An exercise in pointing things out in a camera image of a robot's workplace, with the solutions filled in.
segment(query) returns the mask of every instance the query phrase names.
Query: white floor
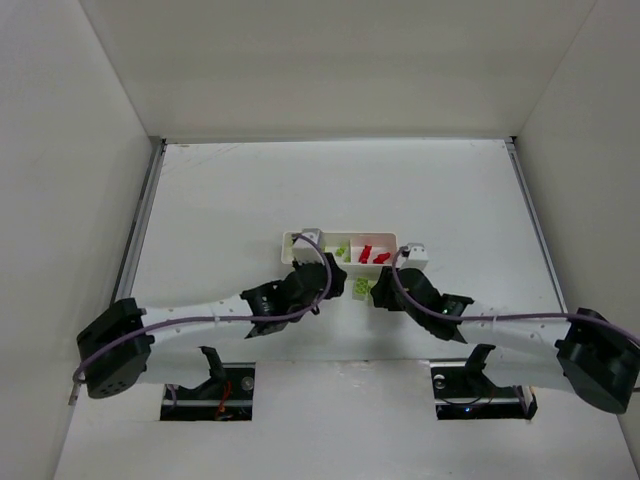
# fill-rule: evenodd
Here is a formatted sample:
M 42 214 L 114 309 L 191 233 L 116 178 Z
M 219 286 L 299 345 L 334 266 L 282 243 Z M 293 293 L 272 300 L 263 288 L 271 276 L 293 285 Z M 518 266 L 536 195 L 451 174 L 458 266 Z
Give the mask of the white floor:
M 281 278 L 282 232 L 308 226 L 424 242 L 434 284 L 487 309 L 559 308 L 491 140 L 170 146 L 133 294 L 183 305 Z M 258 362 L 251 422 L 160 423 L 160 385 L 83 392 L 57 479 L 635 478 L 617 418 L 565 393 L 537 390 L 532 422 L 437 421 L 420 359 L 469 347 L 350 295 L 284 332 L 214 346 Z

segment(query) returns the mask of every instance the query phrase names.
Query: green block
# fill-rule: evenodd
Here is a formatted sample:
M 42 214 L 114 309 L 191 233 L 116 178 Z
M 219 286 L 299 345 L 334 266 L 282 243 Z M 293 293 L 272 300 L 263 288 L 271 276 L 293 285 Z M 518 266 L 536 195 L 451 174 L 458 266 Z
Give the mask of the green block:
M 366 278 L 356 278 L 353 284 L 353 298 L 365 300 L 369 294 L 369 280 Z
M 336 257 L 341 257 L 342 255 L 344 255 L 344 252 L 347 250 L 347 248 L 349 248 L 349 243 L 343 243 L 342 245 L 340 245 L 340 248 L 336 250 Z

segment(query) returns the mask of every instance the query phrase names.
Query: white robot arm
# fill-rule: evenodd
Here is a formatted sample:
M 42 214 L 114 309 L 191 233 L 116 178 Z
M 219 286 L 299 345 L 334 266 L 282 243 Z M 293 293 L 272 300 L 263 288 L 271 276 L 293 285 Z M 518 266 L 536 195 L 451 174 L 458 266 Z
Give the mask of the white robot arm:
M 168 309 L 140 308 L 134 299 L 114 303 L 78 335 L 82 363 L 74 379 L 87 384 L 92 398 L 116 395 L 138 381 L 207 388 L 220 378 L 222 364 L 212 348 L 217 342 L 280 331 L 343 293 L 346 273 L 322 253 L 321 240 L 320 230 L 303 231 L 294 243 L 294 272 L 221 301 Z M 374 306 L 406 312 L 441 340 L 477 345 L 464 368 L 479 385 L 553 388 L 607 412 L 626 411 L 640 370 L 640 349 L 630 334 L 583 309 L 569 320 L 563 314 L 470 316 L 474 300 L 440 294 L 424 276 L 425 266 L 423 245 L 398 252 L 371 290 Z M 161 352 L 181 349 L 201 350 L 195 373 L 176 365 L 171 374 L 156 365 Z

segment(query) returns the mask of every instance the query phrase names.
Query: purple cable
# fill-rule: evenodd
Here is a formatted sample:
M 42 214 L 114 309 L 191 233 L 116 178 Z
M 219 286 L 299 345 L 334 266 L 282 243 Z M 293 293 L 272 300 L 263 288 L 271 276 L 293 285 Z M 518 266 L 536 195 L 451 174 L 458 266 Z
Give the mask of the purple cable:
M 171 393 L 172 403 L 171 403 L 171 407 L 169 408 L 169 411 L 171 411 L 178 406 L 178 392 L 176 392 L 176 386 L 170 383 L 167 383 L 165 387 L 167 387 L 167 390 L 169 390 L 169 393 Z
M 514 385 L 513 392 L 516 394 L 516 397 L 518 397 L 518 401 L 520 402 L 520 407 L 522 408 L 522 411 L 526 414 L 527 402 L 525 401 L 524 396 L 520 395 L 520 387 L 518 387 L 517 385 Z
M 488 319 L 496 320 L 496 321 L 506 321 L 506 320 L 532 320 L 537 318 L 555 318 L 555 319 L 563 319 L 563 320 L 576 320 L 579 322 L 592 323 L 594 325 L 599 325 L 602 327 L 606 327 L 609 330 L 617 332 L 627 339 L 631 340 L 637 347 L 640 348 L 640 338 L 636 337 L 632 333 L 626 331 L 624 328 L 618 327 L 617 325 L 613 325 L 611 323 L 600 320 L 599 318 L 589 317 L 587 315 L 581 315 L 579 313 L 561 313 L 561 312 L 551 312 L 551 313 L 516 313 L 510 315 L 496 315 L 496 316 L 472 316 L 472 317 L 459 317 L 456 315 L 444 315 L 442 313 L 435 312 L 433 310 L 429 310 L 427 307 L 420 305 L 416 300 L 409 295 L 404 287 L 402 286 L 402 282 L 400 282 L 400 277 L 398 277 L 398 259 L 402 252 L 408 250 L 409 247 L 404 246 L 400 247 L 400 249 L 393 256 L 393 261 L 391 262 L 391 274 L 393 275 L 393 281 L 398 286 L 398 291 L 400 294 L 407 299 L 407 301 L 413 305 L 415 308 L 420 310 L 427 315 L 431 315 L 432 317 L 439 318 L 440 320 L 450 320 L 450 321 L 463 321 L 463 322 L 474 322 L 474 321 L 487 321 Z
M 121 337 L 116 338 L 112 342 L 107 343 L 105 346 L 96 350 L 93 354 L 89 355 L 86 359 L 80 362 L 78 368 L 76 368 L 75 372 L 73 372 L 73 383 L 82 384 L 86 383 L 84 379 L 80 378 L 87 367 L 95 362 L 98 358 L 104 355 L 107 352 L 110 352 L 114 348 L 122 345 L 124 342 L 131 340 L 132 338 L 139 337 L 140 335 L 144 335 L 149 332 L 153 332 L 154 330 L 160 330 L 162 328 L 169 328 L 176 325 L 184 325 L 185 323 L 202 323 L 202 322 L 215 322 L 215 321 L 241 321 L 241 322 L 286 322 L 289 320 L 294 320 L 299 318 L 300 316 L 314 310 L 320 302 L 322 302 L 326 296 L 329 294 L 329 290 L 331 289 L 331 283 L 333 282 L 333 275 L 331 274 L 331 266 L 329 265 L 329 260 L 327 260 L 327 256 L 324 254 L 322 249 L 313 241 L 309 240 L 307 237 L 300 235 L 298 236 L 300 240 L 304 240 L 309 245 L 313 247 L 313 249 L 318 252 L 322 262 L 324 263 L 324 268 L 327 272 L 327 284 L 324 287 L 322 293 L 313 301 L 311 305 L 303 308 L 302 310 L 298 310 L 296 312 L 287 313 L 285 315 L 274 315 L 272 317 L 269 316 L 237 316 L 237 315 L 228 315 L 221 317 L 186 317 L 186 318 L 177 318 L 174 320 L 166 320 L 164 322 L 155 323 L 153 325 L 149 325 L 147 327 L 140 328 L 138 330 L 134 330 L 133 332 L 129 332 Z

